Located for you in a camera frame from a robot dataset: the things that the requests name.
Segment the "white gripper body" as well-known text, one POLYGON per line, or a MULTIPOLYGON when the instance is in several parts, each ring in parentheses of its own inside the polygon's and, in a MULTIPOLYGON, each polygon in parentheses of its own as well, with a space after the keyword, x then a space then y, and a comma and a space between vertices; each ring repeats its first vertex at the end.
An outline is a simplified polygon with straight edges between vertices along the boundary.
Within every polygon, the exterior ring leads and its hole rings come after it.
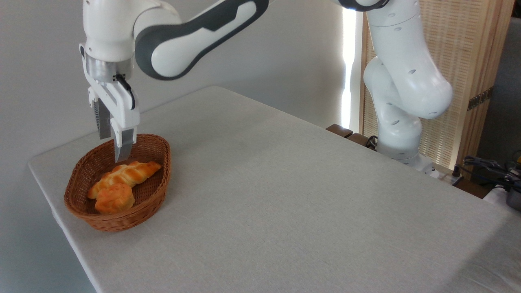
POLYGON ((140 122, 137 97, 128 83, 132 59, 103 61, 92 56, 91 48, 80 44, 84 76, 95 93, 122 128, 137 127, 140 122))

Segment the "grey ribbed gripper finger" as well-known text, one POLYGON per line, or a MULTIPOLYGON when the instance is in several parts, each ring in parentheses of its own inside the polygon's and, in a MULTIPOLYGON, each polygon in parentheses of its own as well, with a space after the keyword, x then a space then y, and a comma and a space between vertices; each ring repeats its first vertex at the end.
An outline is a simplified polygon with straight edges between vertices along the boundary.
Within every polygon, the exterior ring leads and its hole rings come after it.
POLYGON ((93 87, 89 87, 89 104, 93 108, 96 118, 97 132, 99 139, 111 137, 110 112, 103 101, 95 93, 93 87))
POLYGON ((110 119, 114 134, 115 162, 119 163, 129 158, 132 146, 137 141, 137 128, 122 128, 115 118, 110 119))

